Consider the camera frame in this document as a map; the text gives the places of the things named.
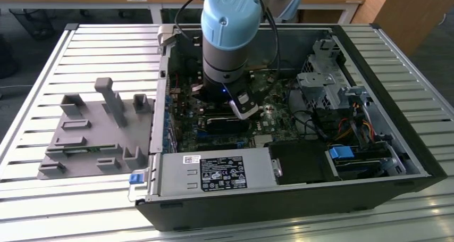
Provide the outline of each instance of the power supply label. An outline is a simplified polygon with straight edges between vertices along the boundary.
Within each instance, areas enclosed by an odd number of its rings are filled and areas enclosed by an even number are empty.
[[[202,158],[200,180],[203,191],[247,188],[243,157]]]

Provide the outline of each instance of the aluminum slatted table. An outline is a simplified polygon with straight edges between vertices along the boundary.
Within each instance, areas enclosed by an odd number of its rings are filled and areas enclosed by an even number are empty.
[[[449,174],[446,180],[370,211],[184,232],[153,229],[128,201],[127,174],[36,180],[63,94],[100,100],[95,79],[109,76],[123,99],[135,93],[155,97],[157,25],[81,25],[63,33],[0,145],[0,241],[421,241],[454,236],[453,108],[380,30],[343,28]]]

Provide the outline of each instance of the blue release latch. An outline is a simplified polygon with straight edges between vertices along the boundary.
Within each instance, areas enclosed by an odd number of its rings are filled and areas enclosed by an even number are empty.
[[[331,158],[352,158],[355,157],[352,149],[350,146],[334,146],[328,150],[328,154],[331,155]]]
[[[139,185],[144,183],[143,181],[144,174],[131,174],[129,175],[129,184],[131,185]]]

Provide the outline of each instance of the mesh wastebasket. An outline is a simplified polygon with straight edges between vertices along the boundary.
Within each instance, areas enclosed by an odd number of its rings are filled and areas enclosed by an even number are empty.
[[[45,40],[53,36],[55,30],[45,10],[9,9],[9,12],[35,40]]]

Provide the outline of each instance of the circuit board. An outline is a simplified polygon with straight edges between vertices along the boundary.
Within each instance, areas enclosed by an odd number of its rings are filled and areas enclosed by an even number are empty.
[[[252,92],[272,83],[274,76],[270,71],[255,71],[250,76]],[[195,81],[194,78],[182,78],[179,87],[169,91],[173,99],[171,112],[175,117],[177,152],[255,148],[263,147],[271,141],[299,139],[286,104],[287,83],[284,81],[275,83],[258,113],[246,121],[236,119],[227,103],[204,103],[191,97],[191,84]],[[227,132],[214,135],[208,132],[208,123],[219,121],[222,121],[222,129]],[[228,129],[232,126],[242,126],[242,132],[230,133]]]

